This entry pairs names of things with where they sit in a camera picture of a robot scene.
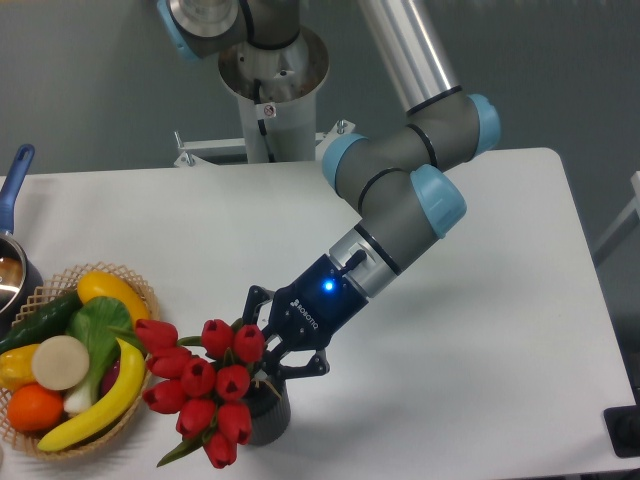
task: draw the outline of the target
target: blue pan handle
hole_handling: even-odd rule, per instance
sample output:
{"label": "blue pan handle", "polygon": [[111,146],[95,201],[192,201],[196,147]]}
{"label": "blue pan handle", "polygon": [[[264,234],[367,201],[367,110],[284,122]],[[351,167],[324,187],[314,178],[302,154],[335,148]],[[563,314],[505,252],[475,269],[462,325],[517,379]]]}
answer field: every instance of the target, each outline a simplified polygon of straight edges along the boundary
{"label": "blue pan handle", "polygon": [[29,165],[36,149],[33,145],[22,145],[11,164],[7,178],[0,190],[0,233],[13,233],[13,211],[18,198],[22,181],[27,175]]}

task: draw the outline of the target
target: woven basket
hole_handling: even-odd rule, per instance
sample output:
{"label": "woven basket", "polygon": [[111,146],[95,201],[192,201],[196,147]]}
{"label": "woven basket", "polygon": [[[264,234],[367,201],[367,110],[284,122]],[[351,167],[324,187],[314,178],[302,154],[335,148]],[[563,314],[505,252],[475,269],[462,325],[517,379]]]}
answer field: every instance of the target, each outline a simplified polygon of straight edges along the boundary
{"label": "woven basket", "polygon": [[[87,272],[92,270],[100,270],[103,272],[112,273],[117,275],[126,281],[144,301],[147,309],[149,310],[150,317],[153,319],[159,319],[159,307],[158,299],[156,298],[153,288],[151,288],[147,282],[134,271],[129,270],[123,265],[114,265],[106,263],[77,265],[73,268],[65,270],[61,274],[54,275],[52,279],[47,280],[42,287],[36,288],[34,294],[27,299],[27,303],[22,306],[20,313],[16,315],[16,320],[13,322],[15,325],[18,322],[24,320],[29,314],[35,312],[42,305],[50,302],[54,298],[68,292],[76,287],[78,280]],[[147,372],[140,392],[144,390],[149,383],[151,377],[150,372]],[[0,435],[2,439],[10,443],[15,450],[23,451],[31,457],[36,457],[42,460],[64,460],[67,458],[77,457],[93,450],[100,448],[102,445],[114,438],[122,429],[127,425],[131,416],[134,414],[141,402],[141,395],[139,394],[131,407],[124,413],[122,417],[112,425],[112,427],[97,439],[93,439],[87,443],[79,446],[69,447],[66,450],[60,452],[42,452],[38,450],[38,441],[41,437],[25,435],[11,427],[7,420],[7,404],[11,398],[11,392],[0,388]]]}

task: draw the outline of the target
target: saucepan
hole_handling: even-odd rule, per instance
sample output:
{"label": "saucepan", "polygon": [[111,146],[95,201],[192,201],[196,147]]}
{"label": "saucepan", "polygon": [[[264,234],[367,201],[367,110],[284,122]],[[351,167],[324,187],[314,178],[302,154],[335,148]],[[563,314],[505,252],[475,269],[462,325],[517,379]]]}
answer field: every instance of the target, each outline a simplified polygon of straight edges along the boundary
{"label": "saucepan", "polygon": [[0,190],[0,339],[11,328],[27,297],[42,285],[40,272],[12,237],[16,198],[34,154],[32,145],[18,149]]}

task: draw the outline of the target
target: yellow banana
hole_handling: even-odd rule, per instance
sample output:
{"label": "yellow banana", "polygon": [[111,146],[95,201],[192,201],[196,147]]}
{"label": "yellow banana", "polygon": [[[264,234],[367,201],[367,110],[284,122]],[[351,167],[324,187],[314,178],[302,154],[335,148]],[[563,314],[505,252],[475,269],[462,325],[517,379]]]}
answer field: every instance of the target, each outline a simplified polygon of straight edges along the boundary
{"label": "yellow banana", "polygon": [[38,449],[57,452],[81,442],[108,427],[134,402],[144,379],[144,358],[140,350],[124,340],[117,340],[120,345],[120,373],[111,390],[91,408],[42,437]]}

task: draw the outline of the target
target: round white vegetable slice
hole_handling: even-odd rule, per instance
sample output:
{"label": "round white vegetable slice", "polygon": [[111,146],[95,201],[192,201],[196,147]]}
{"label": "round white vegetable slice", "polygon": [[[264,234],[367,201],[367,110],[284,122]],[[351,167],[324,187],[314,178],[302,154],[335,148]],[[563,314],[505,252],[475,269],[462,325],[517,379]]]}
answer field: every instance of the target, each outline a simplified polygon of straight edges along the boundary
{"label": "round white vegetable slice", "polygon": [[51,337],[33,354],[31,371],[36,382],[44,388],[67,390],[80,383],[89,371],[89,352],[74,337]]}

